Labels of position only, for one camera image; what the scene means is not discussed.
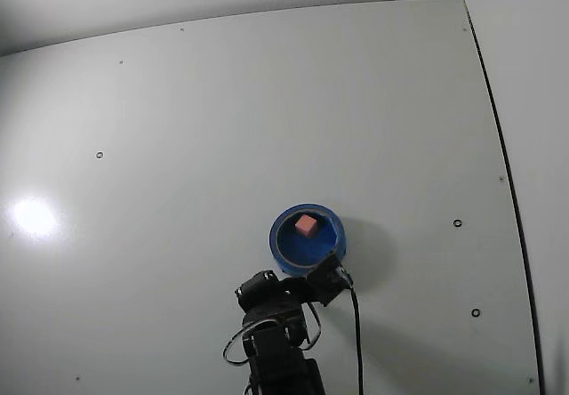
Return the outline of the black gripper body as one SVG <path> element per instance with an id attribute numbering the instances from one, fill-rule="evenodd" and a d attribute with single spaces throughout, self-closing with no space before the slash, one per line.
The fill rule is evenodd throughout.
<path id="1" fill-rule="evenodd" d="M 306 278 L 279 280 L 273 270 L 258 272 L 239 286 L 235 294 L 244 312 L 244 322 L 299 317 L 304 303 L 318 302 L 317 291 Z"/>

